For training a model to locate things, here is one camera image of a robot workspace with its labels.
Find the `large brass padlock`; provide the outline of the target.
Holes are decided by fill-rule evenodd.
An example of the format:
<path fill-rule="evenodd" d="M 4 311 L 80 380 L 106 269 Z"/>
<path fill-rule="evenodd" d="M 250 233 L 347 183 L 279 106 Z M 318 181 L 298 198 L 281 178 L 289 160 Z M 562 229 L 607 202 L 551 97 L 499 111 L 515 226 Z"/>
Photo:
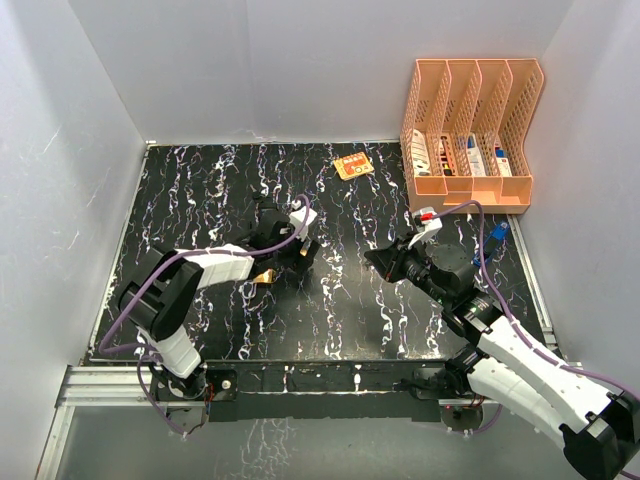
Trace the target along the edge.
<path fill-rule="evenodd" d="M 276 272 L 274 269 L 269 268 L 263 273 L 258 274 L 252 282 L 258 285 L 270 285 L 273 284 L 276 279 Z"/>

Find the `black padlock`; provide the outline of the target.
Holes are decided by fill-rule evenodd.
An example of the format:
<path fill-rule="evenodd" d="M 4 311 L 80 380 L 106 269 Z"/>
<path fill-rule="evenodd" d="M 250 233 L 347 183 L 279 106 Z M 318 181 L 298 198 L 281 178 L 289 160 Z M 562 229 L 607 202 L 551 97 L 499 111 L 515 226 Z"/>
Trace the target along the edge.
<path fill-rule="evenodd" d="M 262 237 L 270 237 L 280 220 L 277 204 L 258 191 L 252 193 L 252 200 L 256 207 L 256 221 L 252 232 Z"/>

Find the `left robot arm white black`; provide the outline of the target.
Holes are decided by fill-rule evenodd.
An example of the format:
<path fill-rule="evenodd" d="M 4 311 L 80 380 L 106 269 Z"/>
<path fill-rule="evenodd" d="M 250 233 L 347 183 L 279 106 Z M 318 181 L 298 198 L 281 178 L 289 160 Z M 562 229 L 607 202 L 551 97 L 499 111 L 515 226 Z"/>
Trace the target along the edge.
<path fill-rule="evenodd" d="M 303 274 L 319 243 L 309 237 L 317 213 L 269 210 L 239 240 L 208 250 L 151 248 L 116 294 L 120 316 L 143 335 L 155 359 L 150 371 L 177 396 L 195 399 L 206 387 L 206 367 L 184 322 L 196 293 L 228 282 L 271 284 L 280 270 Z"/>

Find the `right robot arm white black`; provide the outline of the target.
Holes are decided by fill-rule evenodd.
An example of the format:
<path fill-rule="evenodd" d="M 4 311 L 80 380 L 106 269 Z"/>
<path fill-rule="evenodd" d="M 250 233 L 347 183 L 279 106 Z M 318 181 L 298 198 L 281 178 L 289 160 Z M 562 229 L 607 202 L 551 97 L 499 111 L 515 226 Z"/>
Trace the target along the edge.
<path fill-rule="evenodd" d="M 552 439 L 586 479 L 614 479 L 639 452 L 639 401 L 614 393 L 511 322 L 475 285 L 476 265 L 454 245 L 432 253 L 410 239 L 366 252 L 389 283 L 410 281 L 442 308 L 468 346 L 447 363 L 447 388 L 489 397 Z"/>

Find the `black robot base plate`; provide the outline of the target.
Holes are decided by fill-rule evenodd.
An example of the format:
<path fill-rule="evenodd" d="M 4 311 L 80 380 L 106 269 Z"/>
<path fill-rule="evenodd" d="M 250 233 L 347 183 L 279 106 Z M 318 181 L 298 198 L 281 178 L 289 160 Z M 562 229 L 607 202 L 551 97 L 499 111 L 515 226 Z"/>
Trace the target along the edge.
<path fill-rule="evenodd" d="M 442 360 L 216 360 L 188 380 L 148 371 L 154 400 L 207 422 L 399 418 L 475 429 L 491 403 Z"/>

